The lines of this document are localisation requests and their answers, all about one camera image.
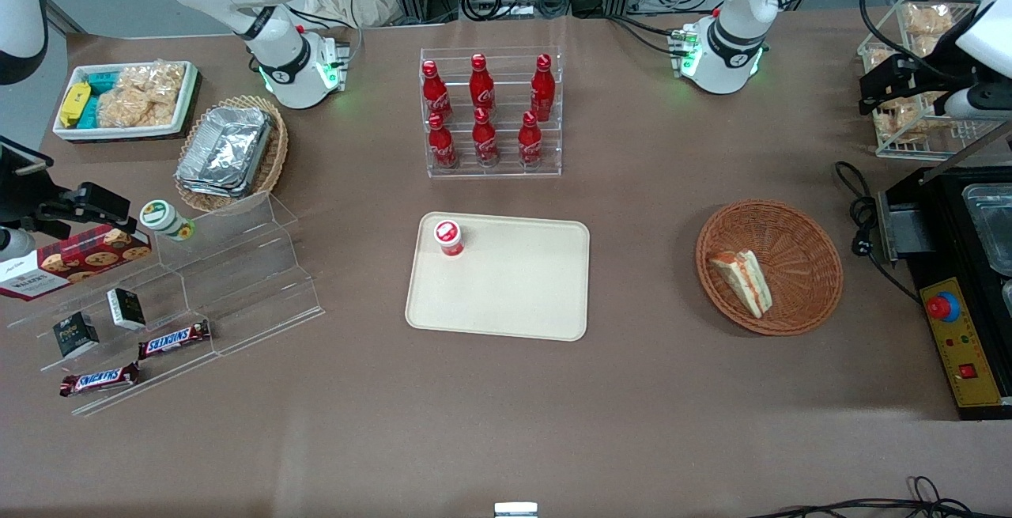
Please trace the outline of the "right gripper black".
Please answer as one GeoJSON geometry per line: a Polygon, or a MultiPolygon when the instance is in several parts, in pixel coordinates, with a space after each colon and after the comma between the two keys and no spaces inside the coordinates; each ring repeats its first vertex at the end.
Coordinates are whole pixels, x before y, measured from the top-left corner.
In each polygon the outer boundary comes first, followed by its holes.
{"type": "Polygon", "coordinates": [[[69,238],[71,226],[61,220],[108,224],[116,229],[136,229],[130,201],[96,183],[81,183],[77,189],[55,185],[50,180],[15,180],[1,187],[1,225],[8,229],[36,231],[53,238],[69,238]],[[55,219],[39,215],[43,205],[54,203],[55,219]]]}

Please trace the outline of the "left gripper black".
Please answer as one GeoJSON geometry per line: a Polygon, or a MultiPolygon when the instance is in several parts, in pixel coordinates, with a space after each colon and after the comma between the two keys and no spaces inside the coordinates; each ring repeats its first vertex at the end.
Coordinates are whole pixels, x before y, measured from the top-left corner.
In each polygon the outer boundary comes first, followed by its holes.
{"type": "Polygon", "coordinates": [[[972,84],[972,64],[964,60],[925,58],[894,52],[858,79],[858,113],[870,115],[889,101],[924,96],[929,115],[946,115],[946,101],[972,84]]]}

